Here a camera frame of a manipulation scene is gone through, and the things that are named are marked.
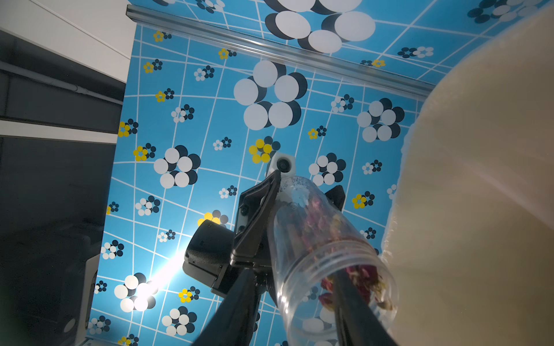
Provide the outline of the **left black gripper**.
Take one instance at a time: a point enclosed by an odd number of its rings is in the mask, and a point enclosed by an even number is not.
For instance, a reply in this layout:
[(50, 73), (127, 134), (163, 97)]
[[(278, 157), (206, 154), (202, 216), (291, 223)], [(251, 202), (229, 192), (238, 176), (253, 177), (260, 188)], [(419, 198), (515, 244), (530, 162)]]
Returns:
[[(268, 225), (280, 184), (281, 173), (275, 171), (240, 195), (230, 255), (233, 267), (253, 269), (256, 273), (272, 272)], [(337, 210), (343, 210), (346, 193), (342, 185), (336, 185), (325, 196)]]

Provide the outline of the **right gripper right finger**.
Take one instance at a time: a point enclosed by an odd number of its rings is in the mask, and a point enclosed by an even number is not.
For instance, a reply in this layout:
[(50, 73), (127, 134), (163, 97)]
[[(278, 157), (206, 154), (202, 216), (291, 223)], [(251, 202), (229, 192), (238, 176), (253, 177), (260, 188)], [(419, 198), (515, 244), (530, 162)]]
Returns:
[(397, 346), (365, 303), (347, 272), (339, 270), (332, 277), (338, 344)]

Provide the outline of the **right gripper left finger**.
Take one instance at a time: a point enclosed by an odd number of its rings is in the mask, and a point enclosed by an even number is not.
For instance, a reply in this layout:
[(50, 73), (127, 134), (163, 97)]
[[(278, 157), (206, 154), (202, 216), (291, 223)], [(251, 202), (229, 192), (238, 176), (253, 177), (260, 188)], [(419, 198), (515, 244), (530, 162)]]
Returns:
[(192, 345), (243, 345), (252, 340), (260, 303), (256, 275), (245, 270), (233, 284), (216, 314)]

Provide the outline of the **clear tea jar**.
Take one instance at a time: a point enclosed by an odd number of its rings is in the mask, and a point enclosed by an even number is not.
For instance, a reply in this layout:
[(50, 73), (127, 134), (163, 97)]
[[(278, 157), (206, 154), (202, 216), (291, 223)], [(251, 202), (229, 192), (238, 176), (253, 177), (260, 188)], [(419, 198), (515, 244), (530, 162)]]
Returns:
[(339, 270), (347, 272), (388, 333), (398, 311), (395, 279), (375, 248), (340, 211), (327, 224), (330, 241), (302, 262), (310, 284), (276, 300), (290, 345), (339, 345), (332, 277)]

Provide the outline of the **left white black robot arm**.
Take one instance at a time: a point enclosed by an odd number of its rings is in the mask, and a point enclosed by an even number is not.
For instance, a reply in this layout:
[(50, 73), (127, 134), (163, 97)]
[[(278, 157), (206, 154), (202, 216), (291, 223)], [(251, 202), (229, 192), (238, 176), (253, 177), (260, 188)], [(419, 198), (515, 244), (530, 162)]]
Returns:
[(330, 241), (327, 222), (346, 200), (341, 185), (323, 193), (303, 177), (273, 172), (239, 196), (231, 231), (214, 220), (200, 223), (183, 271), (225, 297), (239, 275), (253, 270), (278, 300), (310, 284), (302, 262)]

